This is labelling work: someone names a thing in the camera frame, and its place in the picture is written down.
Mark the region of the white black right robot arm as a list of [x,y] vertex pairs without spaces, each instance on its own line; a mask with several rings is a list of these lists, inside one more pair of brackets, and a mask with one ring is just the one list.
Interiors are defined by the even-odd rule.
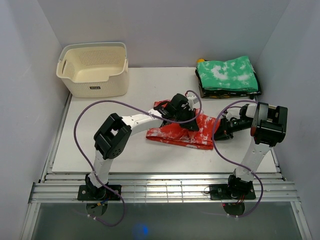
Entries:
[[219,126],[213,127],[215,141],[229,140],[233,133],[249,129],[251,142],[241,163],[228,177],[227,184],[211,186],[213,196],[218,199],[254,200],[256,198],[254,173],[265,155],[276,144],[281,143],[287,132],[288,108],[271,106],[263,102],[249,102],[239,109],[239,117],[232,116],[224,109]]

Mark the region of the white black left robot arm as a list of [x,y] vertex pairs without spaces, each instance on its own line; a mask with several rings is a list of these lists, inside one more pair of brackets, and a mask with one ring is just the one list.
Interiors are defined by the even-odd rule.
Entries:
[[109,115],[93,137],[94,169],[85,177],[87,192],[95,200],[106,195],[107,189],[104,185],[109,182],[113,160],[124,151],[131,136],[173,123],[178,123],[178,126],[185,130],[199,131],[196,119],[200,113],[194,108],[199,102],[199,97],[188,91],[185,95],[177,93],[171,100],[161,102],[142,114]]

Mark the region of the red white tie-dye trousers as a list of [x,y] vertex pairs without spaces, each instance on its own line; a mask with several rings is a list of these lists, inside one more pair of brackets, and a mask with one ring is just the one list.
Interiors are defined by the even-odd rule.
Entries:
[[201,113],[196,119],[199,131],[190,131],[180,127],[177,123],[170,123],[158,128],[151,128],[146,132],[146,139],[164,144],[195,148],[200,150],[212,150],[213,133],[220,126],[216,118]]

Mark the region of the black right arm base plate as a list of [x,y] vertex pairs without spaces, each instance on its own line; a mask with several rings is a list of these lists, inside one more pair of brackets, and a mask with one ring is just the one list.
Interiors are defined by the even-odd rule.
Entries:
[[248,192],[231,188],[227,183],[211,184],[209,186],[209,194],[211,200],[255,200],[256,194],[252,188]]

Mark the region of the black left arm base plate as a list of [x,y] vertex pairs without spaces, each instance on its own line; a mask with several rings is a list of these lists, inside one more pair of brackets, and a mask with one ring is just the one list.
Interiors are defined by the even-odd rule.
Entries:
[[122,186],[119,184],[116,185],[107,185],[111,190],[106,189],[101,186],[99,188],[93,186],[89,187],[87,185],[80,185],[77,193],[78,201],[119,201],[122,191]]

